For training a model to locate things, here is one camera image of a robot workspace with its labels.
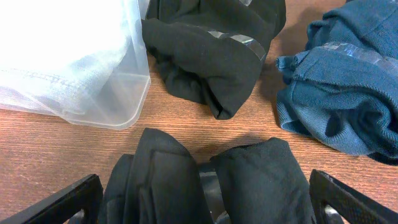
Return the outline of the teal blue shirt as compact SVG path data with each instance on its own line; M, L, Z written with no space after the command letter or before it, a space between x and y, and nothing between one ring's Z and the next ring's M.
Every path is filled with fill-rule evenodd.
M397 164L397 2L347 1L307 27L303 52L279 57L282 129L354 156Z

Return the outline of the dark green-black folded garment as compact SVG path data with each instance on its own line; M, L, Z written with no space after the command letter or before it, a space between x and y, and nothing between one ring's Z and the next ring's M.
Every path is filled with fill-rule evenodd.
M144 130L107 184L100 223L314 223L309 184L278 138L198 164L171 135Z

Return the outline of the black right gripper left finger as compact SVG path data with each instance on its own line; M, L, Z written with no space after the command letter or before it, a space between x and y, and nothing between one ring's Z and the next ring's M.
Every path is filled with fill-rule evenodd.
M2 220L1 224L96 223L102 199L100 178L90 174Z

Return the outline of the clear plastic storage bin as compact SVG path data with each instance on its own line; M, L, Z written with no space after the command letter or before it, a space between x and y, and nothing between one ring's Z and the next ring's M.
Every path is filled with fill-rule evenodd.
M69 123L126 129L139 118L150 87L141 21L149 3L140 0L1 0L1 65L37 65L54 57L71 61L126 38L127 52L84 114L25 111Z

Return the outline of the black garment with tape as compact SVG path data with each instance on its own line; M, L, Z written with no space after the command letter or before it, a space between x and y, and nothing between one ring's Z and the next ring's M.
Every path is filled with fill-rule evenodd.
M142 36L171 95L230 119L285 22L284 0L151 0Z

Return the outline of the light blue folded jeans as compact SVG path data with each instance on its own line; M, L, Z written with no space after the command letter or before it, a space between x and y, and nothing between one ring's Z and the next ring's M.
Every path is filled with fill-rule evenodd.
M129 41L71 61L39 59L37 65L1 65L1 104L20 110L84 114L126 55Z

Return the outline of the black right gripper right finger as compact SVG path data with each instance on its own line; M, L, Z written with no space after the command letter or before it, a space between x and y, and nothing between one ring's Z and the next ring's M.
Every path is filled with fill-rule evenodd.
M397 213L321 170L310 175L310 198L318 224L395 224Z

